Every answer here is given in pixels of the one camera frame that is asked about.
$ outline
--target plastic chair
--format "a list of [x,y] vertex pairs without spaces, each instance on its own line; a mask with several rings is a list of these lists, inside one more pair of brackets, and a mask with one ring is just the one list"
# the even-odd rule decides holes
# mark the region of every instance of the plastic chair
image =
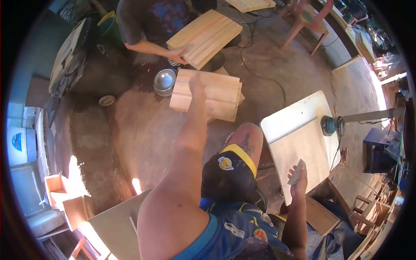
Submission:
[[282,48],[289,45],[289,43],[298,34],[298,32],[303,27],[306,27],[314,32],[322,33],[315,49],[311,53],[311,55],[313,55],[315,51],[319,48],[319,46],[322,44],[325,37],[328,35],[328,30],[325,26],[323,19],[325,18],[325,16],[329,14],[333,6],[334,0],[327,0],[326,5],[318,14],[316,14],[316,10],[310,4],[307,4],[306,0],[300,0],[299,2],[297,2],[297,0],[294,0],[291,5],[285,5],[285,7],[282,9],[282,11],[280,11],[276,20],[274,21],[274,23],[272,23],[270,27],[277,24],[277,22],[279,22],[283,15],[290,11],[295,16],[295,23],[293,27],[290,29],[289,34]]

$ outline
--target person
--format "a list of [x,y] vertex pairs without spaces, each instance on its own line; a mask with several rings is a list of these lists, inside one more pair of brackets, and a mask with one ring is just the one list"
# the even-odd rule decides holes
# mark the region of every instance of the person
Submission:
[[[203,9],[210,2],[199,1],[198,9]],[[126,48],[166,57],[174,68],[187,64],[181,58],[186,47],[168,50],[166,41],[197,17],[196,13],[189,11],[184,0],[120,0],[117,5],[121,39]],[[240,40],[238,35],[224,48],[236,46]],[[224,54],[219,52],[201,70],[215,71],[221,68],[224,61]]]
[[292,204],[280,241],[270,216],[254,205],[262,131],[254,124],[241,125],[202,168],[207,115],[199,74],[189,88],[192,100],[170,168],[138,213],[141,259],[307,259],[306,168],[291,186]]

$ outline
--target stainless steel bowl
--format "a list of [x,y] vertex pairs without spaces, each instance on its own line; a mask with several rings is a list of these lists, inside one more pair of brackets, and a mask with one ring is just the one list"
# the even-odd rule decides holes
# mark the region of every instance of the stainless steel bowl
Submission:
[[153,81],[153,89],[156,94],[162,97],[172,95],[177,73],[178,72],[173,69],[163,69],[159,71]]

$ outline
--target knee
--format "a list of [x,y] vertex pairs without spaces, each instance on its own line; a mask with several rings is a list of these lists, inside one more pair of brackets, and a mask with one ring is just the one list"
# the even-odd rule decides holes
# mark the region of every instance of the knee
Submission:
[[253,123],[244,123],[244,124],[240,125],[238,128],[240,128],[240,127],[242,129],[246,130],[246,131],[250,131],[254,134],[258,134],[258,135],[263,136],[263,131],[261,130],[261,128],[258,127],[255,124],[253,124]]

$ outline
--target blue shirt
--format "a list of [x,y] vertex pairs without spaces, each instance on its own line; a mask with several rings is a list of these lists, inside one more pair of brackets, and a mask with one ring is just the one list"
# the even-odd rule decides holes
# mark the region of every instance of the blue shirt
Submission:
[[256,237],[289,255],[277,238],[277,229],[266,213],[248,203],[214,202],[201,199],[200,208],[210,216],[204,232],[174,260],[231,259],[244,249],[244,241]]

